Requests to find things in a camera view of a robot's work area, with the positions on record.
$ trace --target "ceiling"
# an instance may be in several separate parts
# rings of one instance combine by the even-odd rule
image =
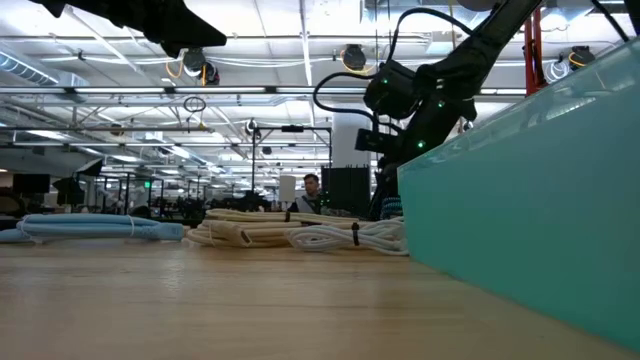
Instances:
[[[582,7],[590,6],[588,0],[565,1],[578,3]],[[368,58],[368,65],[373,72],[376,65],[376,49],[382,54],[388,51],[389,30],[395,27],[397,14],[394,13],[391,16],[391,21],[384,17],[379,17],[377,22],[370,21],[361,13],[361,8],[366,3],[371,1],[186,0],[187,6],[193,12],[230,37],[225,47],[205,49],[205,54],[220,73],[220,85],[223,86],[315,85],[331,73],[344,71],[339,54],[346,44],[362,45],[363,52]],[[407,3],[411,1],[392,1],[394,6]],[[179,73],[180,62],[167,58],[158,45],[146,41],[138,31],[117,28],[105,19],[78,9],[74,10],[74,14],[85,24],[67,14],[56,19],[44,7],[27,0],[0,0],[0,8],[2,9],[0,12],[2,49],[9,49],[24,56],[45,72],[65,71],[85,79],[91,86],[100,87],[200,85],[184,71],[180,76],[171,76],[166,69],[167,61],[170,61],[168,66],[174,75]],[[303,16],[301,16],[301,9],[304,9]],[[469,15],[460,11],[461,9],[456,7],[454,15]],[[472,27],[477,25],[482,16],[483,14],[470,14],[465,21]],[[622,12],[615,14],[614,17],[628,34],[633,33],[628,15]],[[305,65],[304,61],[305,42],[301,36],[303,27],[308,34],[309,66]],[[100,42],[90,28],[105,38],[109,46]],[[403,61],[414,69],[420,63],[433,62],[445,57],[454,46],[452,38],[458,44],[466,36],[457,28],[454,29],[452,36],[452,28],[449,24],[426,15],[408,18],[401,30],[401,40],[394,59]],[[543,20],[543,30],[543,58],[549,61],[557,59],[561,53],[567,54],[573,45],[588,45],[594,54],[599,54],[615,47],[619,41],[618,35],[610,24],[597,13],[583,14],[570,23],[561,25]],[[523,35],[518,34],[505,48],[498,64],[486,79],[485,88],[518,90],[524,88],[523,41]],[[86,60],[79,60],[79,54],[82,54]],[[0,72],[0,85],[33,86],[7,72]],[[351,79],[336,80],[331,85],[365,86]],[[95,103],[93,106],[76,104],[73,105],[77,109],[75,115],[70,104],[56,103],[59,99],[52,96],[12,96],[10,100],[13,101],[11,103],[13,107],[8,110],[15,111],[17,107],[24,107],[27,110],[37,111],[38,116],[33,112],[21,112],[13,119],[5,116],[2,122],[6,125],[24,124],[29,121],[28,123],[33,126],[64,126],[71,124],[75,119],[77,126],[85,127],[109,126],[114,122],[128,127],[174,127],[180,131],[163,131],[162,134],[158,132],[153,141],[178,144],[229,144],[250,142],[250,138],[244,132],[244,126],[249,119],[254,119],[259,126],[297,124],[330,127],[333,121],[332,113],[312,107],[308,97],[304,96],[243,96],[242,101],[236,104],[234,101],[237,97],[232,94],[207,98],[213,105],[210,105],[197,118],[191,118],[188,123],[191,129],[191,127],[197,127],[202,121],[210,130],[205,132],[185,131],[186,120],[190,114],[182,108],[183,96],[172,99],[161,99],[159,96],[129,96],[124,97],[124,101],[105,96],[89,96],[89,100],[99,100],[104,104],[108,103],[108,106],[102,106],[96,111],[98,105]],[[358,96],[342,96],[327,97],[325,100],[328,103],[353,103],[352,106],[362,107],[358,98]],[[518,98],[518,96],[479,98],[477,104],[479,121],[508,107]],[[149,106],[145,105],[145,102],[155,103]],[[145,133],[150,132],[128,132],[123,136],[82,132],[64,136],[68,137],[67,140],[74,139],[84,143],[134,143],[148,141],[149,136],[145,140]],[[306,148],[274,147],[271,155],[260,154],[262,161],[260,165],[264,168],[257,183],[271,184],[273,176],[280,172],[295,172],[296,175],[301,176],[304,174],[303,171],[319,170],[316,165],[319,166],[322,161],[326,161],[329,151],[326,146],[323,146],[318,136],[312,132],[282,133],[279,131],[270,135],[265,140],[265,144],[272,142],[310,145]],[[62,141],[33,133],[20,134],[20,140]],[[136,151],[131,149],[125,151],[120,148],[86,148],[103,154],[118,152],[118,154],[126,153],[126,155],[141,158],[137,163],[111,158],[110,161],[113,161],[114,165],[132,166],[146,162],[155,165],[171,163],[176,166],[196,166],[198,163],[194,162],[193,158],[197,157],[209,165],[227,166],[229,169],[234,166],[250,166],[250,163],[243,159],[246,157],[243,153],[248,155],[250,148],[185,147],[192,157],[184,162],[178,155],[159,154],[154,148],[141,147]],[[299,159],[300,162],[291,162],[289,168],[291,170],[280,171],[278,169],[282,165],[276,166],[276,163],[282,159]],[[308,162],[310,159],[318,159],[319,162],[312,164]],[[298,169],[298,166],[305,167],[297,171],[295,169]]]

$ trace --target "black cable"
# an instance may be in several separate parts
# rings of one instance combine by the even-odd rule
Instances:
[[[376,119],[373,115],[369,114],[368,112],[366,112],[364,110],[346,109],[346,108],[333,108],[333,107],[321,104],[320,101],[318,101],[318,92],[324,86],[324,84],[329,82],[331,79],[335,79],[335,78],[340,77],[340,76],[352,77],[352,78],[356,78],[356,79],[360,79],[360,80],[371,80],[371,79],[373,79],[375,77],[375,75],[358,75],[358,74],[354,74],[354,73],[350,73],[350,72],[337,72],[337,73],[331,74],[331,75],[327,76],[326,78],[322,79],[318,83],[316,88],[313,89],[313,103],[316,104],[317,107],[319,107],[320,109],[325,110],[325,111],[330,111],[330,112],[334,112],[334,113],[342,113],[342,114],[359,114],[359,115],[362,115],[362,116],[366,116],[372,122],[377,123],[378,119]]]
[[[611,16],[611,13],[609,12],[609,10],[607,10],[607,8],[605,8],[602,4],[600,4],[598,0],[591,0],[591,2],[593,3],[593,6],[595,6],[598,10],[600,10],[600,12],[604,15],[604,17],[607,18],[607,20],[609,20],[609,23],[611,23],[611,26],[613,26],[613,28],[616,30],[618,35],[620,35],[620,37],[622,38],[622,41],[629,42],[629,37],[624,32],[624,30],[622,30],[622,27],[620,27],[620,24],[618,24],[616,19],[614,19],[613,16]]]
[[[387,62],[389,62],[389,60],[391,60],[393,58],[393,53],[396,50],[396,43],[398,42],[398,34],[400,34],[400,24],[402,23],[402,20],[404,20],[407,16],[412,15],[412,14],[429,14],[429,15],[433,15],[435,17],[438,17],[440,19],[443,19],[445,21],[448,21],[448,22],[452,23],[453,25],[459,27],[462,31],[464,31],[468,35],[470,35],[473,32],[473,30],[471,30],[465,24],[463,24],[460,21],[456,20],[452,16],[447,15],[447,14],[445,14],[443,12],[438,11],[438,10],[433,10],[433,9],[429,9],[429,8],[415,8],[415,9],[407,10],[407,11],[403,12],[402,15],[400,15],[400,18],[398,19],[398,25],[396,26],[396,31],[393,33],[393,41],[391,42],[391,49],[389,50],[389,56],[387,57]]]

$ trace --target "desk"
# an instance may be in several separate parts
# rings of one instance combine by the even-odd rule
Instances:
[[[0,299],[3,360],[640,358],[368,251],[0,246]]]

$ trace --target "wooden table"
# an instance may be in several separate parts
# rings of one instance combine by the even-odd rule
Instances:
[[[406,258],[0,246],[0,359],[639,359]]]

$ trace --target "person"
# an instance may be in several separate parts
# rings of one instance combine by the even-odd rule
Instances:
[[[305,176],[304,190],[307,193],[296,199],[293,205],[289,207],[289,212],[320,214],[319,182],[318,176],[315,174]]]

